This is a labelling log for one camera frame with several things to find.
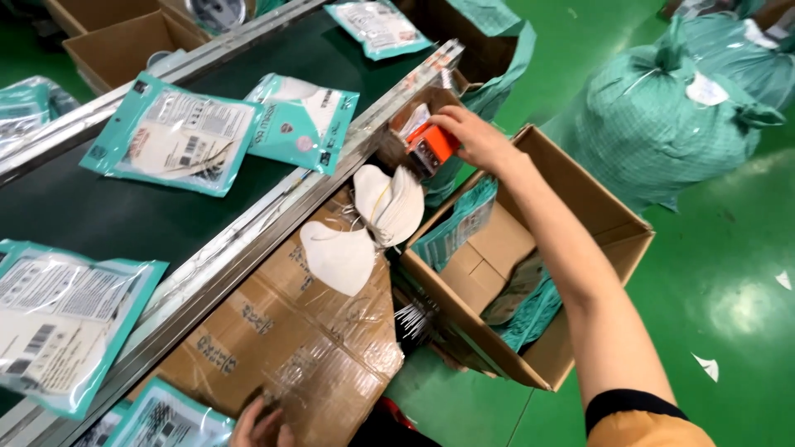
person's hand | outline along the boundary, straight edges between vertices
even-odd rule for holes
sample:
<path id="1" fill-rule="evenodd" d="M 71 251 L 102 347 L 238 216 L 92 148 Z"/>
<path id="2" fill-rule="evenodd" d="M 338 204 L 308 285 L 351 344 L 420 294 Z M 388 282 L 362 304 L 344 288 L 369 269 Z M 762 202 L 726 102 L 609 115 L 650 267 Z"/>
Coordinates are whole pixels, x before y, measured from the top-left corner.
<path id="1" fill-rule="evenodd" d="M 278 409 L 267 417 L 257 422 L 257 416 L 265 408 L 265 399 L 257 397 L 240 415 L 235 430 L 229 437 L 229 447 L 293 447 L 295 437 L 289 426 L 277 426 L 282 416 L 282 409 Z M 268 445 L 266 440 L 272 438 L 278 429 L 276 445 Z"/>
<path id="2" fill-rule="evenodd" d="M 505 135 L 465 108 L 445 106 L 428 122 L 441 126 L 461 141 L 458 156 L 476 168 L 503 177 L 521 169 L 529 157 L 516 149 Z"/>

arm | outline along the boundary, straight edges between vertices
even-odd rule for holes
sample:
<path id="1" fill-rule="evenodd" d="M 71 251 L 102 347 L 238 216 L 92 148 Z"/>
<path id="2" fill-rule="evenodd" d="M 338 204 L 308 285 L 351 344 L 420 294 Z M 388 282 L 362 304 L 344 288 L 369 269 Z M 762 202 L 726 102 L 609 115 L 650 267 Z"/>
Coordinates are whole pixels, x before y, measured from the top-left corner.
<path id="1" fill-rule="evenodd" d="M 583 408 L 618 388 L 675 405 L 649 333 L 613 267 L 529 156 L 460 107 L 444 107 L 430 121 L 453 133 L 463 143 L 459 156 L 497 176 L 522 210 L 568 314 Z"/>

sleeve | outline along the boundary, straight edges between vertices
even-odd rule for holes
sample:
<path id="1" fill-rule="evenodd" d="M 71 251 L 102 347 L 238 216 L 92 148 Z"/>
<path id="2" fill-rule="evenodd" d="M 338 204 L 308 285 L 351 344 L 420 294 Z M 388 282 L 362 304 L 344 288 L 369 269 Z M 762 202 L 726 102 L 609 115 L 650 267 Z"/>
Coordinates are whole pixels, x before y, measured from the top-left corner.
<path id="1" fill-rule="evenodd" d="M 610 390 L 597 395 L 585 411 L 585 425 L 588 447 L 715 447 L 676 406 L 643 391 Z"/>

